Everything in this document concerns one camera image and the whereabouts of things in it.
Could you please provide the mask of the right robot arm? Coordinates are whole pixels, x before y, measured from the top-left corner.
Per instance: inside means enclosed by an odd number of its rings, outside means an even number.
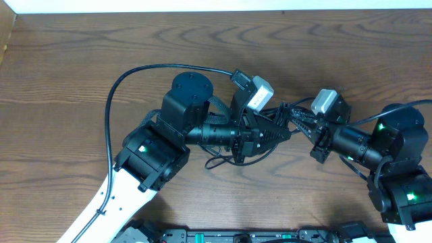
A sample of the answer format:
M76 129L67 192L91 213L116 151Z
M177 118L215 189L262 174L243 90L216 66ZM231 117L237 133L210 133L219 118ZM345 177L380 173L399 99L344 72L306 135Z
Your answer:
M429 104L393 103L350 121L351 107L342 95L323 90L310 109L288 107L289 120L313 144L311 157L324 163L336 153L346 165L369 170L362 176L369 198L395 242L431 241L431 176L420 164L429 135L417 108Z

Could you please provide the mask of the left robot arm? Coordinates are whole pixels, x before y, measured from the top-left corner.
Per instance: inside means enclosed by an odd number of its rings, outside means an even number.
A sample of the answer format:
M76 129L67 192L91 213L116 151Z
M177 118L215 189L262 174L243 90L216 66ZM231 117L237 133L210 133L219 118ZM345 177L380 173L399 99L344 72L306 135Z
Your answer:
M103 185L60 242L111 242L120 229L188 162L188 143L226 146L234 156L255 156L290 138L291 132L258 111L273 96L268 82L256 76L251 83L251 131L243 134L230 112L224 120L209 115L213 85L204 75L184 72L164 96L156 121L146 120L132 131L116 157L108 156Z

